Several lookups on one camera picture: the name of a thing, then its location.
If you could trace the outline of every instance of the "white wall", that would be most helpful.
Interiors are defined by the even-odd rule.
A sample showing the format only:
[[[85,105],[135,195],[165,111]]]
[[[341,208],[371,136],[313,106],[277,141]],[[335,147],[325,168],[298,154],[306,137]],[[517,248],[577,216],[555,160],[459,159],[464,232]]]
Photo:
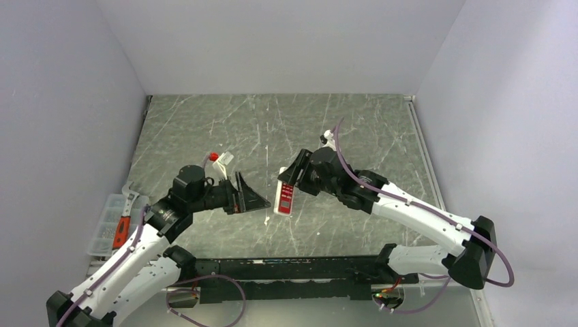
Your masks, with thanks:
[[[415,94],[464,0],[98,0],[148,94]]]
[[[0,2],[0,325],[47,326],[126,179],[145,92],[94,1]]]
[[[468,0],[416,96],[448,208],[494,219],[517,272],[486,288],[498,326],[578,326],[577,17],[572,0]]]

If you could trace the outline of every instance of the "red screwdriver handle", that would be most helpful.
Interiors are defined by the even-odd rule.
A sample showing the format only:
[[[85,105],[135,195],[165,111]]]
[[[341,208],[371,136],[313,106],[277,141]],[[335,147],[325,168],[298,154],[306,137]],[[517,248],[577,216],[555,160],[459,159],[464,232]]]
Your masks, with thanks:
[[[117,226],[115,238],[112,240],[112,250],[120,249],[128,239],[128,230],[130,225],[130,217],[122,216]]]

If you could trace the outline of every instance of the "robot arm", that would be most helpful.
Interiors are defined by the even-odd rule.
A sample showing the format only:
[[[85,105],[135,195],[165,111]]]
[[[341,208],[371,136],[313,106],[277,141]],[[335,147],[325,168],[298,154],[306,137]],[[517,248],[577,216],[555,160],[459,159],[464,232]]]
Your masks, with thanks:
[[[473,221],[442,211],[411,196],[375,172],[351,170],[349,167],[358,179],[381,189],[388,196],[372,191],[346,173],[337,156],[333,131],[326,131],[321,141],[324,146],[314,152],[302,149],[278,179],[313,196],[321,191],[329,193],[348,208],[393,219],[438,244],[429,247],[385,245],[376,264],[387,273],[449,275],[466,287],[483,288],[495,253],[466,230],[473,230],[495,244],[496,235],[490,219],[480,216]],[[456,226],[434,213],[455,221]]]
[[[48,299],[50,326],[117,326],[162,288],[195,277],[195,257],[169,247],[191,226],[194,213],[223,208],[231,215],[271,206],[240,172],[235,177],[237,188],[228,177],[214,185],[203,168],[183,167],[120,250],[70,293],[58,291]]]

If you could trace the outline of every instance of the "parts organizer box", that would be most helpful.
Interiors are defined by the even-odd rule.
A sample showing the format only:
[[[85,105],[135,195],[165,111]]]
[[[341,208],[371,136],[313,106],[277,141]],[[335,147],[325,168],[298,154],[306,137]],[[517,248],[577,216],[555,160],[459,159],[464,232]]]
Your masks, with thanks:
[[[110,194],[108,196],[87,249],[89,255],[94,255],[95,257],[110,257],[112,255],[112,239],[115,237],[117,226],[121,220],[125,201],[126,197],[122,194]],[[141,218],[141,210],[148,203],[148,196],[139,196],[133,203],[130,211],[129,235],[132,235],[136,229],[138,220]]]

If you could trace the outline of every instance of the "gray marble surface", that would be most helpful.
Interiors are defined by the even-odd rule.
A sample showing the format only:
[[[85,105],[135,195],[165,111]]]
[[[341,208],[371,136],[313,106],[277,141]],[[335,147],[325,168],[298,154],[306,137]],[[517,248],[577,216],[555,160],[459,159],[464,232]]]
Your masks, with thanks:
[[[130,170],[133,189],[156,201],[182,166],[230,151],[255,191],[275,199],[279,168],[341,117],[341,148],[354,168],[373,170],[435,204],[402,95],[283,94],[154,96]],[[209,176],[215,176],[212,168]],[[326,194],[296,193],[291,217],[273,209],[195,214],[176,244],[198,258],[377,254],[385,243],[432,242],[384,217],[352,211]]]

